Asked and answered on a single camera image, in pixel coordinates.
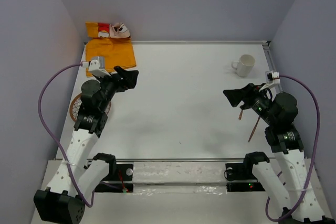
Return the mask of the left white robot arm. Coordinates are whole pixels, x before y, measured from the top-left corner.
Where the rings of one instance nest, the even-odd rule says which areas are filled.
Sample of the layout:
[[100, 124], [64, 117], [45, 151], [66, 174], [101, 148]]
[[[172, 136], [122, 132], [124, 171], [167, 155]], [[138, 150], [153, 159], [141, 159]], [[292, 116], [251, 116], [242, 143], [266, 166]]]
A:
[[116, 93], [135, 88], [139, 72], [116, 66], [111, 74], [90, 63], [87, 67], [94, 78], [81, 86], [81, 106], [69, 146], [64, 149], [57, 142], [63, 160], [46, 188], [34, 195], [35, 207], [43, 221], [80, 223], [85, 208], [93, 206], [96, 187], [116, 174], [115, 156], [98, 153], [90, 165], [87, 159], [107, 122], [107, 106]]

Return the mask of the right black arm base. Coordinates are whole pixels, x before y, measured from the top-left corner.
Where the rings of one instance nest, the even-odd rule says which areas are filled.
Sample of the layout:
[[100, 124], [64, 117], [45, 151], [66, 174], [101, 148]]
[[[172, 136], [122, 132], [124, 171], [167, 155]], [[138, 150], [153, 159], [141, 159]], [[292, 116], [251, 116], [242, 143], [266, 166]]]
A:
[[226, 163], [223, 172], [228, 193], [265, 191], [259, 180], [243, 163]]

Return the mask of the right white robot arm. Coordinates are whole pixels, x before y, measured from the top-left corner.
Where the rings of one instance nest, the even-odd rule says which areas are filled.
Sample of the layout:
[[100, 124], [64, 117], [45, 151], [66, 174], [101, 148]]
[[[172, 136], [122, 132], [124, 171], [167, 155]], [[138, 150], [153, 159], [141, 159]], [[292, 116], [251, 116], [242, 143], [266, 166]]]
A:
[[246, 154], [241, 171], [248, 178], [255, 177], [268, 194], [276, 209], [277, 223], [335, 223], [322, 210], [310, 177], [313, 165], [307, 166], [304, 146], [293, 121], [298, 114], [294, 96], [281, 92], [267, 95], [265, 84], [252, 83], [241, 89], [224, 90], [223, 94], [233, 107], [252, 109], [267, 123], [265, 138], [281, 169], [284, 182], [274, 172], [263, 152]]

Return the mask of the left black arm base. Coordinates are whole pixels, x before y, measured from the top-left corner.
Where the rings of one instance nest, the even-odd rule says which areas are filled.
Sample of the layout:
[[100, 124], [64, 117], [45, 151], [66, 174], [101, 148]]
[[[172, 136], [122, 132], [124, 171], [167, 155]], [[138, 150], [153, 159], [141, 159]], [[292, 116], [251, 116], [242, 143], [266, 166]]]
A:
[[133, 192], [133, 164], [117, 163], [115, 171], [109, 171], [99, 184], [96, 193], [132, 193]]

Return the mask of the yellow cartoon cloth napkin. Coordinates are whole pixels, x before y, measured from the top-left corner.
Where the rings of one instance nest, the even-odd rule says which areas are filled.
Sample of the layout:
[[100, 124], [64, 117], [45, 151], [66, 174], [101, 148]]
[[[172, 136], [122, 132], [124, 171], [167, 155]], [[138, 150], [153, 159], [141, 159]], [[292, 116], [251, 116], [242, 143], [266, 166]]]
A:
[[86, 44], [86, 61], [102, 57], [107, 72], [115, 66], [130, 69], [137, 66], [131, 34], [124, 23], [86, 22], [90, 41]]

